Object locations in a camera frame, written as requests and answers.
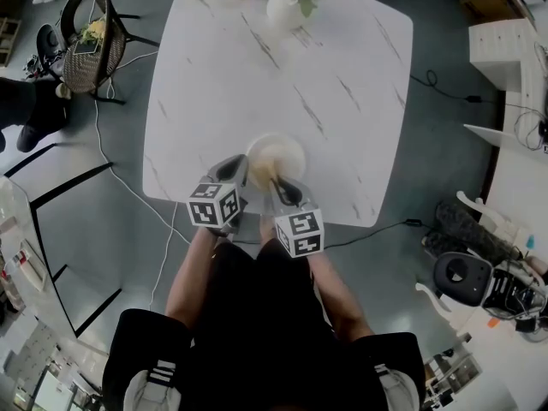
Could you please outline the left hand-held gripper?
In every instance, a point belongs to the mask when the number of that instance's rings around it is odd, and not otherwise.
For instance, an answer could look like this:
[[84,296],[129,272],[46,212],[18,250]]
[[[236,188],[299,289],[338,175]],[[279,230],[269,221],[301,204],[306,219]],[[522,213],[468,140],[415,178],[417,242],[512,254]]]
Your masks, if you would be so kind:
[[247,184],[248,159],[237,154],[212,166],[186,202],[192,225],[222,235],[239,231],[247,202],[241,191]]

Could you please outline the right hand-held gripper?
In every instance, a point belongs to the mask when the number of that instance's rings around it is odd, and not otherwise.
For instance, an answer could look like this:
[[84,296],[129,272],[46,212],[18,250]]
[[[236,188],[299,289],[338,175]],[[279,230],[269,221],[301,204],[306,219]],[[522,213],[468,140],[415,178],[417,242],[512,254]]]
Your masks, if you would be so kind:
[[289,177],[270,179],[269,192],[277,239],[291,258],[324,250],[322,211],[311,190]]

